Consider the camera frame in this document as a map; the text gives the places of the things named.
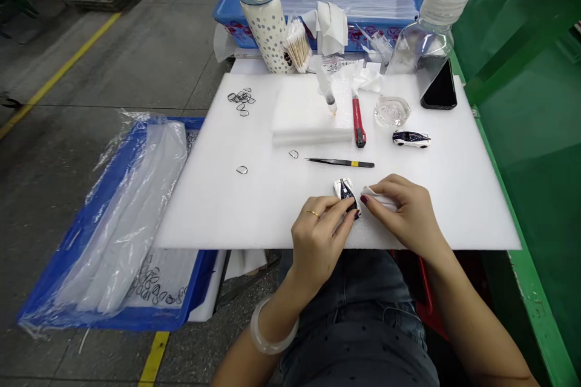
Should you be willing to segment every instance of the woman's left hand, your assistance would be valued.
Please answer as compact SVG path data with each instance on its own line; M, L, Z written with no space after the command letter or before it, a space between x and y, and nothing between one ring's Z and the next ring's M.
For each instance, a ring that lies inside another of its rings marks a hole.
M287 277L306 298L314 298L335 269L358 211L351 210L339 222L353 202L353 198L310 197L290 229L294 252Z

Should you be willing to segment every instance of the smartphone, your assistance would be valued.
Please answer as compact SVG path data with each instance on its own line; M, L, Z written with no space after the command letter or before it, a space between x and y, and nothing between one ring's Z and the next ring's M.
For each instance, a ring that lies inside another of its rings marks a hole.
M448 59L442 70L436 76L420 103L426 109L452 110L456 107L456 91L454 90L454 76Z

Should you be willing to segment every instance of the glue syringe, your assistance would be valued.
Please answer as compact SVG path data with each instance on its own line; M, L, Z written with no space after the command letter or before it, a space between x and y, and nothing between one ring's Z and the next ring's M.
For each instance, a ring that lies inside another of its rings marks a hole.
M323 71L323 60L320 56L313 56L310 58L310 66L317 74L319 89L321 90L321 94L323 94L325 97L327 107L333 115L337 114L337 103L335 103L335 96L333 95L333 90L331 89L329 78L327 74L325 74L325 71Z

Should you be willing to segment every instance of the green workbench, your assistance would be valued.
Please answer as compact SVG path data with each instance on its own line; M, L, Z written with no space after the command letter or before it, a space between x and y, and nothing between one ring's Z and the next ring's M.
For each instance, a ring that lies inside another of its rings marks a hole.
M581 379L581 0L470 0L462 77L522 251L483 252L495 312L543 386Z

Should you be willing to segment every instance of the white bottle cap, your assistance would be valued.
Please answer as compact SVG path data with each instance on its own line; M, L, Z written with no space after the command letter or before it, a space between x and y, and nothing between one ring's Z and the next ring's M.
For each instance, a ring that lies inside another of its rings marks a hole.
M460 18L468 0L424 0L419 15L435 25L454 24Z

